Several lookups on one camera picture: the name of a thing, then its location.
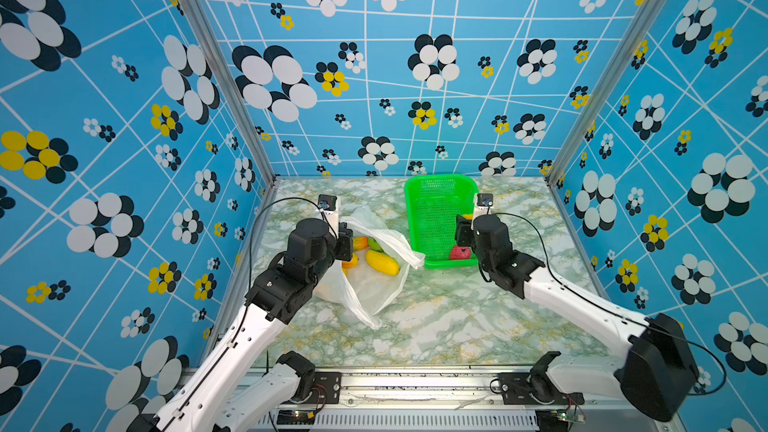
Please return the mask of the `red dragon fruit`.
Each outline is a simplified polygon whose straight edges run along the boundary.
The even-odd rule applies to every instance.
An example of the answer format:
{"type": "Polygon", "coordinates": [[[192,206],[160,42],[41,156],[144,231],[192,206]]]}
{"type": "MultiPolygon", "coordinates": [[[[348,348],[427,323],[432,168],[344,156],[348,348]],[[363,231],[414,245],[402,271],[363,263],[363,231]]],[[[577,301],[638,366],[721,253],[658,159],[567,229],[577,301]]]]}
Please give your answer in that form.
{"type": "Polygon", "coordinates": [[[465,261],[474,257],[470,247],[462,247],[454,245],[449,253],[449,259],[451,261],[465,261]]]}

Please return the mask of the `white plastic bag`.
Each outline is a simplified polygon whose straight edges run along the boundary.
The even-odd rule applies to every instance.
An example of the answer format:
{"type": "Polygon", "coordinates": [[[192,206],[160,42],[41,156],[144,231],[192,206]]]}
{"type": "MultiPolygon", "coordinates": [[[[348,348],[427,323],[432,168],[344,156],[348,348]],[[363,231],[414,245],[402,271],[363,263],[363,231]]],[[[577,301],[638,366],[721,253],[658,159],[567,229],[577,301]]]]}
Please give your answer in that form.
{"type": "Polygon", "coordinates": [[[355,253],[358,262],[345,269],[334,263],[313,295],[327,302],[339,304],[367,327],[377,330],[382,326],[378,316],[403,291],[411,271],[425,266],[425,255],[414,251],[406,237],[386,226],[384,220],[367,206],[360,206],[343,215],[341,221],[353,231],[355,238],[374,239],[397,266],[395,275],[387,274],[380,267],[368,263],[364,248],[355,253]]]}

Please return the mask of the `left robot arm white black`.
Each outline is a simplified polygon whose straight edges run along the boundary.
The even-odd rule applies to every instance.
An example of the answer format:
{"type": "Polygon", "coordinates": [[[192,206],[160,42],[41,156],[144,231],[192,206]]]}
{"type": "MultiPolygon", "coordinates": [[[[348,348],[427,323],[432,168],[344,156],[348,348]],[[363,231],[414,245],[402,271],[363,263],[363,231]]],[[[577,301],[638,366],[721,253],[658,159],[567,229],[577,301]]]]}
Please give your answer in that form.
{"type": "Polygon", "coordinates": [[[313,394],[315,366],[297,352],[280,356],[243,391],[258,356],[312,298],[325,273],[353,253],[353,232],[334,213],[303,219],[287,249],[259,274],[231,327],[201,367],[159,411],[141,413],[130,431],[247,431],[281,404],[313,394]]]}

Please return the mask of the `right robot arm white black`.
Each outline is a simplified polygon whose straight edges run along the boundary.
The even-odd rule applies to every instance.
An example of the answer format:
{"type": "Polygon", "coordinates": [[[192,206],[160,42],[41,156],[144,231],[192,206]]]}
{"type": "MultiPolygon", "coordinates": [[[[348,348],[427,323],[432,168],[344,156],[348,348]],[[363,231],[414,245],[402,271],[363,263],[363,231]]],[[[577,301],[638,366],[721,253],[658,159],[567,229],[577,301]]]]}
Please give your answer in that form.
{"type": "Polygon", "coordinates": [[[457,216],[455,240],[476,255],[484,280],[569,320],[610,351],[605,360],[546,354],[531,370],[539,401],[549,401],[553,390],[603,395],[623,398],[658,422],[674,418],[699,378],[692,344],[675,319],[644,316],[562,278],[516,250],[497,214],[457,216]]]}

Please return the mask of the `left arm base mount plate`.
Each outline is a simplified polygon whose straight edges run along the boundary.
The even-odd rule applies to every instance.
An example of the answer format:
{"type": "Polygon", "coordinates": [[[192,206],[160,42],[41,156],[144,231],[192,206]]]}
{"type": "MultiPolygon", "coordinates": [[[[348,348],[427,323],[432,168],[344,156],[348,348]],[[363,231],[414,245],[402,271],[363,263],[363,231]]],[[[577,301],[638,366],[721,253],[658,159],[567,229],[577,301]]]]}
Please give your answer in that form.
{"type": "Polygon", "coordinates": [[[341,386],[340,372],[315,371],[300,379],[297,391],[290,401],[296,404],[338,404],[341,386]]]}

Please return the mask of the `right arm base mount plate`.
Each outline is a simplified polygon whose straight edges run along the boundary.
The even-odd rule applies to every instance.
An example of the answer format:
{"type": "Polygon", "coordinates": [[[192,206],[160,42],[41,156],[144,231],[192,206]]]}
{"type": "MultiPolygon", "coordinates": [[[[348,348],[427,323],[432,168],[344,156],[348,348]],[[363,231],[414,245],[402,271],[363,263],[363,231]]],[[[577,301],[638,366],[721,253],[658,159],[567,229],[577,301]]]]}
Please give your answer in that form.
{"type": "Polygon", "coordinates": [[[530,373],[500,373],[489,383],[490,390],[502,397],[505,405],[566,407],[585,403],[582,393],[567,394],[546,376],[530,373]]]}

